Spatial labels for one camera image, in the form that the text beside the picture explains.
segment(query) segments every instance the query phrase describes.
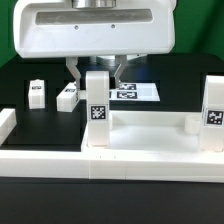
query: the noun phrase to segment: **paper sheet with markers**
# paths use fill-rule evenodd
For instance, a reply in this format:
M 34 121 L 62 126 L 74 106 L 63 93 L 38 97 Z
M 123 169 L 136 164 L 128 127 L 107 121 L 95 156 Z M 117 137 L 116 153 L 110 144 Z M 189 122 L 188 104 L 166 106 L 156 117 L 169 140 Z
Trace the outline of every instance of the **paper sheet with markers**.
M 86 91 L 80 91 L 86 99 Z M 112 101 L 160 101 L 155 83 L 121 83 L 119 89 L 110 90 Z

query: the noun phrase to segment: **small white block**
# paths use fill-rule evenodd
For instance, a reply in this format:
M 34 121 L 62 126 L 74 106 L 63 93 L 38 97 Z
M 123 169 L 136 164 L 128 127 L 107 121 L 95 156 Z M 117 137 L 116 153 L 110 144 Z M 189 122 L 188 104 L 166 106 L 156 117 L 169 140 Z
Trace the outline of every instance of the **small white block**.
M 69 83 L 57 96 L 57 111 L 72 112 L 79 102 L 79 92 L 74 83 Z
M 15 109 L 3 109 L 0 113 L 0 146 L 16 126 Z
M 44 80 L 30 81 L 29 87 L 29 108 L 42 109 L 45 108 L 45 85 Z

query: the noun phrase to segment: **white pillar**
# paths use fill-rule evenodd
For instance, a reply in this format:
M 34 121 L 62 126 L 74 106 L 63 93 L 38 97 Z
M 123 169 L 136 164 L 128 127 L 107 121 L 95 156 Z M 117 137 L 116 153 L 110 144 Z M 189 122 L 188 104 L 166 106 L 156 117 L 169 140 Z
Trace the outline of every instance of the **white pillar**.
M 199 148 L 216 152 L 224 149 L 224 77 L 222 76 L 206 78 Z
M 89 147 L 109 146 L 109 72 L 86 73 L 87 127 Z

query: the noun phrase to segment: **black square pattern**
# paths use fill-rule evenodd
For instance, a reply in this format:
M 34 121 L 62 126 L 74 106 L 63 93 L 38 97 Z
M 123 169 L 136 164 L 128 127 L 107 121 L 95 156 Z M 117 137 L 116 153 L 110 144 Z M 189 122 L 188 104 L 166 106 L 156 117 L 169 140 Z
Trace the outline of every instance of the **black square pattern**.
M 41 89 L 41 86 L 32 86 L 32 89 L 33 90 L 39 90 L 39 89 Z
M 121 84 L 119 90 L 137 90 L 136 84 Z
M 90 106 L 91 120 L 106 120 L 106 106 Z
M 75 89 L 66 89 L 65 92 L 66 93 L 74 93 L 75 92 Z
M 208 110 L 207 124 L 221 126 L 223 124 L 223 111 Z
M 117 92 L 117 99 L 138 99 L 137 92 Z

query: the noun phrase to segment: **white block with marker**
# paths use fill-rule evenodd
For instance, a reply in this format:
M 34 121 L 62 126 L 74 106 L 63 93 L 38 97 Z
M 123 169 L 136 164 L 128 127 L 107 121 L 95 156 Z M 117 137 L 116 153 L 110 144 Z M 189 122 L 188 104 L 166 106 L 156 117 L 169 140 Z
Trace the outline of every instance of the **white block with marker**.
M 199 149 L 224 150 L 224 77 L 207 76 L 202 109 Z
M 43 109 L 45 108 L 45 85 L 44 80 L 32 80 L 29 87 L 29 108 Z
M 79 92 L 74 83 L 69 83 L 57 96 L 57 111 L 72 112 L 79 102 Z
M 110 139 L 109 73 L 87 72 L 88 146 L 108 147 Z

